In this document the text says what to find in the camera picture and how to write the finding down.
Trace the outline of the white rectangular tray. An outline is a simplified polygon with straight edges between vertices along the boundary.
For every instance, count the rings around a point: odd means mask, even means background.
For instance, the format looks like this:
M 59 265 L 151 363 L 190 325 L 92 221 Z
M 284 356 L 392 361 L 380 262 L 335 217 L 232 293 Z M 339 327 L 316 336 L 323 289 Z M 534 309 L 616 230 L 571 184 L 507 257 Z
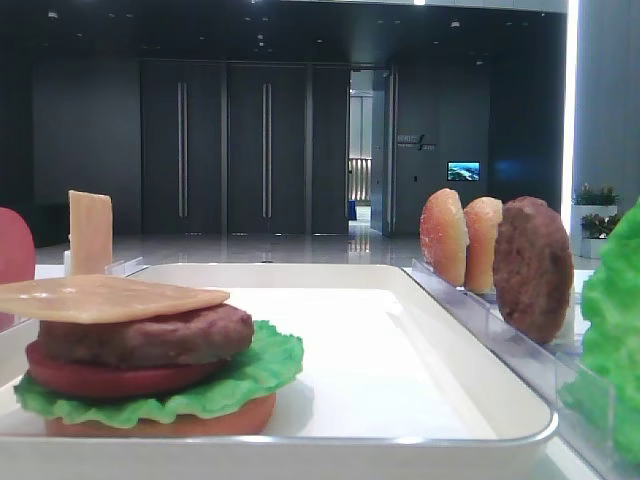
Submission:
M 1 337 L 5 479 L 525 479 L 558 416 L 406 272 L 384 265 L 169 264 L 146 281 L 230 292 L 300 337 L 302 373 L 263 436 L 47 436 L 12 387 L 27 322 Z

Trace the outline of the standing bun slice near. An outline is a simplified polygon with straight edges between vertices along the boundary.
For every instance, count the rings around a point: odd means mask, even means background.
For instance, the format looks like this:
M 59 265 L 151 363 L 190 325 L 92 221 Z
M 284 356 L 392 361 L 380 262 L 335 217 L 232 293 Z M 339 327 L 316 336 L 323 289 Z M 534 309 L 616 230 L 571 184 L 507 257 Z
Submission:
M 493 287 L 494 247 L 502 210 L 502 202 L 493 197 L 477 198 L 464 209 L 469 235 L 464 286 L 476 294 Z

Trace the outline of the standing red tomato slice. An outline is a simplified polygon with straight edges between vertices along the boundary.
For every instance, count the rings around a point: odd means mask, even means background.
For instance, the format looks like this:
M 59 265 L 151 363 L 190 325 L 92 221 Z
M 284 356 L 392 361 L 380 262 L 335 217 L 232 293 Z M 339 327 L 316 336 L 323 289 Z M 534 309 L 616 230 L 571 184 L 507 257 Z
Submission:
M 17 212 L 1 207 L 0 214 L 1 283 L 33 280 L 36 252 L 31 230 Z

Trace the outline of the standing bun slice far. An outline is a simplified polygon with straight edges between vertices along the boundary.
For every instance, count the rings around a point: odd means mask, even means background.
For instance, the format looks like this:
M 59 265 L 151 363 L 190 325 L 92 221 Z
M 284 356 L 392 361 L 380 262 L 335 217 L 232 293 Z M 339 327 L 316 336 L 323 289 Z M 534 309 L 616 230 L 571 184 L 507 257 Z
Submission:
M 425 261 L 434 272 L 455 287 L 464 283 L 468 244 L 458 193 L 443 188 L 432 194 L 420 217 L 420 245 Z

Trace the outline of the standing bun slice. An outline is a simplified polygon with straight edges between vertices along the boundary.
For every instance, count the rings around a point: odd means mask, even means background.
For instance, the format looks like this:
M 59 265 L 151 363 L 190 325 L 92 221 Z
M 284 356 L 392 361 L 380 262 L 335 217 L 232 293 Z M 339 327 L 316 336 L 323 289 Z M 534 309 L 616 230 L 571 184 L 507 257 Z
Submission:
M 477 198 L 464 209 L 469 235 L 464 286 L 476 294 L 493 287 L 494 247 L 502 210 L 502 202 L 493 197 Z
M 425 261 L 434 272 L 455 287 L 464 283 L 468 244 L 458 193 L 443 188 L 432 194 L 420 217 L 420 245 Z

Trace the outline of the standing brown meat patty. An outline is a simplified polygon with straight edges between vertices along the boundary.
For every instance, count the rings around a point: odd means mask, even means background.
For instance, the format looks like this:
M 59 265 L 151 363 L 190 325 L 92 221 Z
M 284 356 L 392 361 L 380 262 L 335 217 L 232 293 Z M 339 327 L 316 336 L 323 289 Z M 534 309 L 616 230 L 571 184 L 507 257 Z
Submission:
M 538 344 L 562 329 L 574 266 L 560 215 L 523 196 L 503 206 L 494 248 L 493 279 L 504 321 Z

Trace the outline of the bottom bun slice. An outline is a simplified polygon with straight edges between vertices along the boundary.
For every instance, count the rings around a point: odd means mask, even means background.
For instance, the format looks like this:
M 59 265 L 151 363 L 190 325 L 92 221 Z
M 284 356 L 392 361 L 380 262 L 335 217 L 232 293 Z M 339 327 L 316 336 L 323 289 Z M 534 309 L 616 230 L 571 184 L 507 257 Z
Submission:
M 131 428 L 116 428 L 98 421 L 64 424 L 60 419 L 46 420 L 49 436 L 97 438 L 186 438 L 198 436 L 238 436 L 260 434 L 269 423 L 276 404 L 276 394 L 253 399 L 238 411 L 216 418 L 179 415 L 169 424 L 140 420 Z

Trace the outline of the dark double doors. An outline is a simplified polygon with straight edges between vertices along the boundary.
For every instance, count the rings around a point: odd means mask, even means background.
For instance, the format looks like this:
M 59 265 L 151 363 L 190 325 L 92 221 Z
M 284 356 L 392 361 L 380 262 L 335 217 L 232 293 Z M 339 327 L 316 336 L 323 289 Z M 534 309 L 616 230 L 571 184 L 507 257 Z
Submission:
M 342 234 L 344 66 L 147 61 L 148 234 Z

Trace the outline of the standing green lettuce leaf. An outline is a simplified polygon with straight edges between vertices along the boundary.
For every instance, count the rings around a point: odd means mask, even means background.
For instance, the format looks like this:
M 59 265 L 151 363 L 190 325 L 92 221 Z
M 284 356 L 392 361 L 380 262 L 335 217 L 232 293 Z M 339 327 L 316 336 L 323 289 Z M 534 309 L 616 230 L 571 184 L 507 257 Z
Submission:
M 584 282 L 581 310 L 590 322 L 576 379 L 560 390 L 592 426 L 613 428 L 618 454 L 639 469 L 639 207 L 628 210 Z

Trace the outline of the potted plants in planter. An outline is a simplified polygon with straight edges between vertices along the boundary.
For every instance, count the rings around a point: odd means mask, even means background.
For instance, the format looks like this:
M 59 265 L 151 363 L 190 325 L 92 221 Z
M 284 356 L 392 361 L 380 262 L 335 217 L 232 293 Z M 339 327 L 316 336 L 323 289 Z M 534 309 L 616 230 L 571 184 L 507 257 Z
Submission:
M 620 219 L 618 195 L 612 186 L 599 188 L 583 184 L 574 190 L 571 210 L 572 253 L 599 258 L 601 247 Z

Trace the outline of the wall display screen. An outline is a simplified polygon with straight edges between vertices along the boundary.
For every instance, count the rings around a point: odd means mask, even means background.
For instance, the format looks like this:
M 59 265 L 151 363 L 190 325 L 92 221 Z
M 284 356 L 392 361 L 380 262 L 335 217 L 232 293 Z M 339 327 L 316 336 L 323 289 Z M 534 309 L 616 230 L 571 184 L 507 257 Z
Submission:
M 478 181 L 480 179 L 480 164 L 478 162 L 448 162 L 448 181 Z

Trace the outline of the stacked red tomato slice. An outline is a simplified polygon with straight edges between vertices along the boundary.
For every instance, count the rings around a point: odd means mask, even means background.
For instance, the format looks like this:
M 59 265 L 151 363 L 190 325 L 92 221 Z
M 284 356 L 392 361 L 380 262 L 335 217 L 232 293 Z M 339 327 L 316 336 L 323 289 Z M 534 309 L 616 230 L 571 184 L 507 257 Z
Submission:
M 28 373 L 57 393 L 72 397 L 106 400 L 154 396 L 195 385 L 225 366 L 227 360 L 199 365 L 152 368 L 111 368 L 48 357 L 38 340 L 25 349 Z

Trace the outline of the stacked green lettuce leaf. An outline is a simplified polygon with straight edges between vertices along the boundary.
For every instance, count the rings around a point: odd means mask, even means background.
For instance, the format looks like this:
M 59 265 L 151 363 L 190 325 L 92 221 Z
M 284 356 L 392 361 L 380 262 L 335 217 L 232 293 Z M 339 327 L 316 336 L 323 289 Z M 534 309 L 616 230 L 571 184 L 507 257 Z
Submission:
M 212 379 L 177 393 L 99 403 L 76 400 L 40 385 L 25 374 L 14 393 L 27 411 L 65 425 L 94 421 L 101 426 L 132 428 L 143 420 L 169 425 L 185 416 L 210 420 L 233 414 L 251 400 L 288 385 L 302 371 L 302 339 L 279 332 L 266 320 L 254 323 L 249 349 L 237 354 Z

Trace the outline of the orange cheese slice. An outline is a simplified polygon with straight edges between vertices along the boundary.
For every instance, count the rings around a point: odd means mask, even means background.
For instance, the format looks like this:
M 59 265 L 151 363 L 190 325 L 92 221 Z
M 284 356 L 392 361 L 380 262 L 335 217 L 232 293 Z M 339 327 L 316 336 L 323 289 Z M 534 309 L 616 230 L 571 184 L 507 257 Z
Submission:
M 112 275 L 75 275 L 3 284 L 1 311 L 74 324 L 112 324 L 223 304 L 223 290 L 183 287 Z
M 113 263 L 113 210 L 108 195 L 70 190 L 72 275 L 104 274 Z

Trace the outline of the stacked brown meat patty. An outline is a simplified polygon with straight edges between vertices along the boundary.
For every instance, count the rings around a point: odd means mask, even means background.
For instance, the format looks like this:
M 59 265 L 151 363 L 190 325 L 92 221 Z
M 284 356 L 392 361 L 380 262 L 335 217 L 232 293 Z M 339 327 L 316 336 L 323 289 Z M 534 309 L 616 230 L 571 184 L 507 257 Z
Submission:
M 249 348 L 252 316 L 220 304 L 179 314 L 110 324 L 43 321 L 38 335 L 51 358 L 115 368 L 199 365 Z

